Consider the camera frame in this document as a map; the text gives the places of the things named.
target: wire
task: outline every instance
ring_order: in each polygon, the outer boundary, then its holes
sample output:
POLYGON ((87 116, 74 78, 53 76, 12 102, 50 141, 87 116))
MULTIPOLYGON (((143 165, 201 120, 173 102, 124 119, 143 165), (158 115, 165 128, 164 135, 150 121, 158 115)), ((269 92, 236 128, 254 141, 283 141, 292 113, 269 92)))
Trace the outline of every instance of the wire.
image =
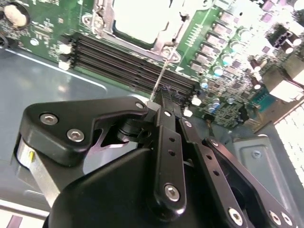
POLYGON ((178 46, 177 44, 174 45, 173 49, 171 50, 170 55, 167 57, 167 59, 166 59, 164 65, 163 65, 163 67, 162 67, 161 73, 160 73, 160 75, 158 76, 158 79, 157 79, 157 81, 156 81, 156 84, 155 84, 155 86, 154 86, 154 88, 153 88, 153 91, 152 91, 152 93, 151 93, 150 101, 153 101, 153 99, 154 99, 154 96, 155 96, 155 93, 156 93, 156 91, 157 91, 158 85, 159 85, 160 82, 161 82, 162 76, 164 75, 164 73, 165 73, 165 71, 166 71, 166 69, 167 69, 167 66, 168 66, 169 62, 170 62, 171 58, 173 57, 173 55, 174 55, 174 53, 175 53, 175 51, 176 51, 176 49, 177 49, 177 46, 178 46))
POLYGON ((3 40, 3 45, 1 51, 4 51, 9 47, 9 41, 6 39, 6 37, 0 32, 0 44, 1 44, 1 39, 3 40))

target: electrolytic capacitor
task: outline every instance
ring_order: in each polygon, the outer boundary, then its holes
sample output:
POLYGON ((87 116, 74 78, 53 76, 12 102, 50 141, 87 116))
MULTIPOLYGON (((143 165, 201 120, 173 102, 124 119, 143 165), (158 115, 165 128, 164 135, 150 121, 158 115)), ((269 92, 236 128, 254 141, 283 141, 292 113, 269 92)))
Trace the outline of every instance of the electrolytic capacitor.
POLYGON ((201 81, 200 87, 202 89, 208 89, 208 80, 206 78, 201 81))
POLYGON ((257 79, 258 82, 262 80, 262 76, 261 76, 260 73, 258 73, 258 72, 255 72, 255 73, 253 74, 253 76, 257 79))
POLYGON ((221 66, 213 67, 213 72, 214 72, 214 76, 216 76, 216 77, 220 77, 224 73, 223 68, 221 66))
POLYGON ((218 108, 218 107, 220 106, 220 101, 219 101, 218 98, 213 99, 212 102, 213 102, 212 106, 213 106, 214 108, 218 108))
POLYGON ((231 55, 228 53, 223 54, 221 58, 223 60, 224 65, 226 66, 231 65, 233 62, 231 55))
POLYGON ((288 42, 285 42, 281 47, 286 54, 290 54, 294 51, 294 48, 288 42))
POLYGON ((255 77, 253 77, 253 78, 251 79, 251 83, 252 83, 253 88, 254 88, 255 90, 258 90, 258 89, 261 88, 261 85, 259 84, 259 82, 257 81, 257 79, 256 79, 255 77))
POLYGON ((215 111, 215 108, 213 107, 212 104, 209 104, 207 108, 209 113, 213 113, 215 111))
POLYGON ((251 67, 253 68, 253 70, 254 70, 255 72, 258 72, 258 71, 261 70, 261 67, 260 67, 259 63, 258 63, 255 59, 252 59, 252 60, 250 61, 250 65, 251 65, 251 67))
POLYGON ((242 51, 243 46, 240 44, 240 42, 235 40, 230 43, 230 48, 233 52, 239 53, 242 51))
POLYGON ((302 43, 302 40, 296 35, 293 34, 288 40, 294 45, 299 46, 302 43))
POLYGON ((247 41, 252 37, 251 32, 247 28, 243 28, 238 32, 239 37, 242 41, 247 41))

